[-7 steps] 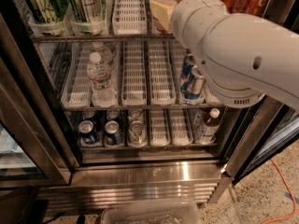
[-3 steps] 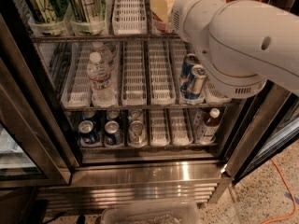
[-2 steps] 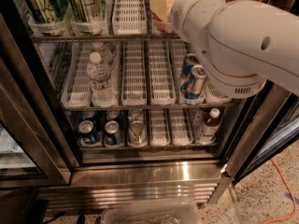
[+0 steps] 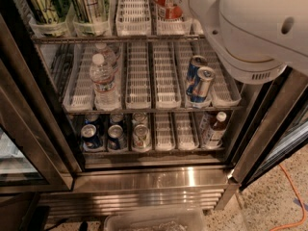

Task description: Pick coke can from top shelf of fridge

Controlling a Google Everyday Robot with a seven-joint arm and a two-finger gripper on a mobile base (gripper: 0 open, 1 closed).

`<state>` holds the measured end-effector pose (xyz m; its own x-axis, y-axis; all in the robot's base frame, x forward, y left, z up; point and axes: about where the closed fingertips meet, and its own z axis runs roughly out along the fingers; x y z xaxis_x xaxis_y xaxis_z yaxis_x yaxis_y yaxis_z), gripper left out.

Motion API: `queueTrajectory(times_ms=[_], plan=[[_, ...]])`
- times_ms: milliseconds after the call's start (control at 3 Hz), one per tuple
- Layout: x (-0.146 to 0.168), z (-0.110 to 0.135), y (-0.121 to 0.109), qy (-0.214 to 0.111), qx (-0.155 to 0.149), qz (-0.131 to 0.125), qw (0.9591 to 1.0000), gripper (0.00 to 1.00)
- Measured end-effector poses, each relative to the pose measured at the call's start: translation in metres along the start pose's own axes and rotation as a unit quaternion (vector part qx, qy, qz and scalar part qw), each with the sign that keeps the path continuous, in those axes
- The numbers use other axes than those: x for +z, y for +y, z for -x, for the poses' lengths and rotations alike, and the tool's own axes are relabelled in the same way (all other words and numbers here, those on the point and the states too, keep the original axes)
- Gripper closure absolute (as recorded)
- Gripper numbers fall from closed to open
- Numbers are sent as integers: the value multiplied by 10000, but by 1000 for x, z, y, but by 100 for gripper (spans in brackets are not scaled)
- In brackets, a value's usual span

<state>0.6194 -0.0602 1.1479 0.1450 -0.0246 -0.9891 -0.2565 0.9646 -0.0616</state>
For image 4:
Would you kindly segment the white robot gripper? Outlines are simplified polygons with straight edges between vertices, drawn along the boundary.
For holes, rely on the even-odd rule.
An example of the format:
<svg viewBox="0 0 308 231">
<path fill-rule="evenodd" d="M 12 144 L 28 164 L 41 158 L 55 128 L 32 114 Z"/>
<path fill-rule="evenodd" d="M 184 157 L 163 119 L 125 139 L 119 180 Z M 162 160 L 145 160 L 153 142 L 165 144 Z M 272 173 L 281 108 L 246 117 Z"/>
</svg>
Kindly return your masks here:
<svg viewBox="0 0 308 231">
<path fill-rule="evenodd" d="M 220 21 L 220 0 L 174 0 L 184 14 L 199 21 L 205 38 L 215 50 L 227 72 L 237 81 L 245 84 L 260 85 L 277 78 L 286 65 L 273 59 L 263 59 L 253 54 L 254 59 L 232 54 L 226 47 L 231 42 L 229 35 L 223 33 L 229 29 Z"/>
</svg>

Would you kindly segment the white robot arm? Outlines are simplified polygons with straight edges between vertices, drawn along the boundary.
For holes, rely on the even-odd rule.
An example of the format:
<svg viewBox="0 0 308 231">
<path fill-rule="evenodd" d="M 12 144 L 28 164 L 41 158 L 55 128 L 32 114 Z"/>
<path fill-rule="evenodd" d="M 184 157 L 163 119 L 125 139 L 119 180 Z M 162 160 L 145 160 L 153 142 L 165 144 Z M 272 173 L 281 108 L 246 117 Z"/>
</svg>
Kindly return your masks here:
<svg viewBox="0 0 308 231">
<path fill-rule="evenodd" d="M 163 16 L 199 21 L 229 74 L 263 84 L 286 67 L 308 73 L 308 0 L 153 0 Z"/>
</svg>

